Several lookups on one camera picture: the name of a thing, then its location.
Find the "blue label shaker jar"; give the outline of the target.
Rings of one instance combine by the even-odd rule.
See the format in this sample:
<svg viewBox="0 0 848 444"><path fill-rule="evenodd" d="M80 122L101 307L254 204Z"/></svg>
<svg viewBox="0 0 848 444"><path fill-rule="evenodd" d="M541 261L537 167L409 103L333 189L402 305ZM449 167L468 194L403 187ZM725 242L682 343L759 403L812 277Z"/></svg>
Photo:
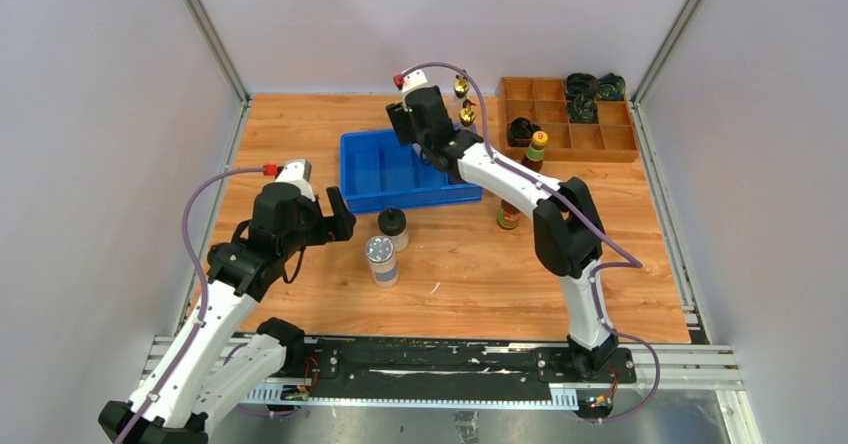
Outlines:
<svg viewBox="0 0 848 444"><path fill-rule="evenodd" d="M365 257L377 286L390 288L397 283L397 260L394 245L389 237L370 238L365 245Z"/></svg>

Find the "glass oil bottle gold spout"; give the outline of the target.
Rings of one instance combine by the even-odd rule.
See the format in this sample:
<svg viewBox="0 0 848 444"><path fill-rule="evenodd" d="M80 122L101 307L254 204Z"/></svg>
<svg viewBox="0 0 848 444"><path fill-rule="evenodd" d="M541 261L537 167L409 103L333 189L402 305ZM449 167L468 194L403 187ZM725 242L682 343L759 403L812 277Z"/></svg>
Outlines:
<svg viewBox="0 0 848 444"><path fill-rule="evenodd" d="M447 110L451 116L457 117L461 113L470 88L469 82L463 75L457 74L455 76L452 86L453 97L447 104Z"/></svg>

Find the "blue plastic divided bin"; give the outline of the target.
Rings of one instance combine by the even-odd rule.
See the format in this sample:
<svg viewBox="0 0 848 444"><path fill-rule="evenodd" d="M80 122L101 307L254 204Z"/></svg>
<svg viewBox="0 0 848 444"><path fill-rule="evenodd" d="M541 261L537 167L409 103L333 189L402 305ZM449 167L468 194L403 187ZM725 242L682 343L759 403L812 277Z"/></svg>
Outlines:
<svg viewBox="0 0 848 444"><path fill-rule="evenodd" d="M340 191L354 214L475 203L481 187L460 182L401 146L390 129L345 133L339 141Z"/></svg>

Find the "sauce bottle yellow cap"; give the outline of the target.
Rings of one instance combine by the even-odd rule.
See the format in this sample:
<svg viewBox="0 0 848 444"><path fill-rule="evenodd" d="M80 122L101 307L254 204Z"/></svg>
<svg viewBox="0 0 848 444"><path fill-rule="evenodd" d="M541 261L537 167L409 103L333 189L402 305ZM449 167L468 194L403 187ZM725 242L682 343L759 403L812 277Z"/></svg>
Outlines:
<svg viewBox="0 0 848 444"><path fill-rule="evenodd" d="M539 173L543 167L548 140L549 136L546 132L534 132L525 154L520 161L521 165L533 172Z"/></svg>
<svg viewBox="0 0 848 444"><path fill-rule="evenodd" d="M502 200L497 216L497 224L505 230L515 229L520 222L522 212L513 204Z"/></svg>

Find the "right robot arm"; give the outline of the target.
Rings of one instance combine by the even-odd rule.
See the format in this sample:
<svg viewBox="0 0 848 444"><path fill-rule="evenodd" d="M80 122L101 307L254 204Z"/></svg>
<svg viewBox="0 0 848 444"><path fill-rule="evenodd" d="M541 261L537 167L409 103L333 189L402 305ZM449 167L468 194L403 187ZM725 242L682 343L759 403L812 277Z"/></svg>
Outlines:
<svg viewBox="0 0 848 444"><path fill-rule="evenodd" d="M531 221L536 258L562 287L572 370L584 381L601 378L619 339L599 283L603 229L588 186L532 171L481 135L456 128L435 86L411 91L388 104L386 113L400 144L416 145L435 169L482 187Z"/></svg>

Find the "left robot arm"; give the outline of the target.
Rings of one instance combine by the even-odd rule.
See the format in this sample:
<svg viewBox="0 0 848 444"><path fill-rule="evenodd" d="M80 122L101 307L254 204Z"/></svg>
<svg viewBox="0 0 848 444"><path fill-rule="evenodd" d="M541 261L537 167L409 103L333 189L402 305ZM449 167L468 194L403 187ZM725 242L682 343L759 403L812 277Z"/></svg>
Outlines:
<svg viewBox="0 0 848 444"><path fill-rule="evenodd" d="M348 241L355 216L340 190L327 196L322 214L310 184L280 179L254 201L246 237L216 244L201 297L165 356L125 401L110 401L98 422L114 443L206 443L221 421L267 377L298 375L305 367L305 333L279 318L262 323L250 341L220 369L214 366L229 339L309 246Z"/></svg>

